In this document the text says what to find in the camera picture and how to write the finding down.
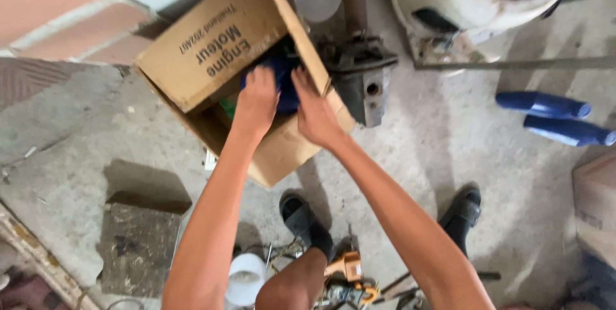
concrete floor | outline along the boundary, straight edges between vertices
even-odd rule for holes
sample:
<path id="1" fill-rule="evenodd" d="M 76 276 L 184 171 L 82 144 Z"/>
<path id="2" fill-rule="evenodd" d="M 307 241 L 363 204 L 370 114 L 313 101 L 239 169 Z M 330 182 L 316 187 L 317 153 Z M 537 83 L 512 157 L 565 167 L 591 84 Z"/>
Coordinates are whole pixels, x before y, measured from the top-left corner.
<path id="1" fill-rule="evenodd" d="M 550 19 L 507 32 L 485 47 L 509 59 L 614 52 L 615 3 L 565 4 Z M 383 124 L 357 127 L 353 137 L 435 218 L 458 187 L 476 181 L 483 213 L 467 244 L 478 270 L 503 275 L 486 285 L 493 302 L 553 303 L 577 274 L 571 170 L 610 148 L 569 147 L 525 132 L 524 116 L 498 108 L 493 97 L 511 88 L 566 94 L 592 103 L 589 120 L 616 128 L 615 73 L 467 71 L 447 78 L 414 71 L 389 1 L 369 5 L 374 32 L 401 58 Z M 202 168 L 197 140 L 140 78 L 121 78 L 112 67 L 76 73 L 2 110 L 0 121 L 0 164 L 7 164 L 10 178 L 10 184 L 0 184 L 0 198 L 103 306 L 118 298 L 103 295 L 96 284 L 102 268 L 96 246 L 103 204 L 117 181 L 110 175 L 118 173 L 114 169 L 188 194 L 194 202 L 210 175 Z M 32 146 L 38 151 L 23 159 Z M 365 198 L 324 151 L 273 189 L 246 182 L 241 245 L 291 241 L 277 210 L 287 189 L 306 196 L 337 239 L 352 225 L 367 277 L 386 285 L 405 273 Z M 159 308 L 156 299 L 145 303 L 148 310 Z M 394 307 L 395 302 L 378 309 Z"/>

cardboard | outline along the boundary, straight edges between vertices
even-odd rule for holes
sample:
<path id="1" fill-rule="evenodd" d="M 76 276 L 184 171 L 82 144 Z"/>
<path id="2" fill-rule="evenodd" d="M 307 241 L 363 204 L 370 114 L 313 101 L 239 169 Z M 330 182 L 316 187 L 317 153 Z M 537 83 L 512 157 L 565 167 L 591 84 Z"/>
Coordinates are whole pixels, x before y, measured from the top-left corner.
<path id="1" fill-rule="evenodd" d="M 616 268 L 616 152 L 574 170 L 573 181 L 578 240 Z"/>
<path id="2" fill-rule="evenodd" d="M 355 121 L 329 88 L 325 66 L 287 0 L 203 0 L 138 56 L 135 70 L 178 120 L 220 156 L 230 122 L 216 102 L 238 91 L 240 71 L 286 34 L 293 38 L 305 68 L 338 122 L 350 130 Z M 233 61 L 226 60 L 229 54 Z M 277 115 L 254 153 L 248 174 L 271 187 L 319 149 L 298 132 L 296 115 Z"/>

